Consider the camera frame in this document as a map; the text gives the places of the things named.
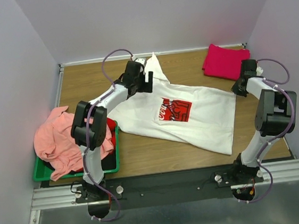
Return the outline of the white printed t-shirt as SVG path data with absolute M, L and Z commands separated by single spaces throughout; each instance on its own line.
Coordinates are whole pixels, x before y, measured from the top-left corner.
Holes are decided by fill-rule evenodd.
M 156 55 L 147 60 L 153 72 L 152 93 L 137 93 L 108 117 L 123 132 L 183 142 L 225 155 L 232 154 L 236 96 L 211 87 L 170 83 Z

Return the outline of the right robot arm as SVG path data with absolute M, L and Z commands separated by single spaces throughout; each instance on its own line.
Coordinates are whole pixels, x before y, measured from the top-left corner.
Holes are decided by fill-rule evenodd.
M 257 60 L 244 60 L 240 76 L 231 88 L 235 95 L 246 97 L 252 94 L 259 100 L 254 136 L 232 165 L 231 177 L 238 184 L 256 177 L 262 159 L 275 142 L 295 128 L 297 94 L 280 87 L 289 82 L 290 74 L 282 63 L 279 64 L 287 74 L 287 79 L 282 82 L 258 75 Z

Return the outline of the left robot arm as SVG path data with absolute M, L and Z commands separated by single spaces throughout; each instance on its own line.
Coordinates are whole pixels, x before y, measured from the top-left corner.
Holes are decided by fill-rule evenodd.
M 105 195 L 105 187 L 101 184 L 104 179 L 101 145 L 105 141 L 107 115 L 136 93 L 153 91 L 153 72 L 146 73 L 145 65 L 145 58 L 128 61 L 125 72 L 106 92 L 92 101 L 80 101 L 76 106 L 71 137 L 76 145 L 85 148 L 82 152 L 83 179 L 90 184 L 87 195 L 93 200 L 101 200 Z

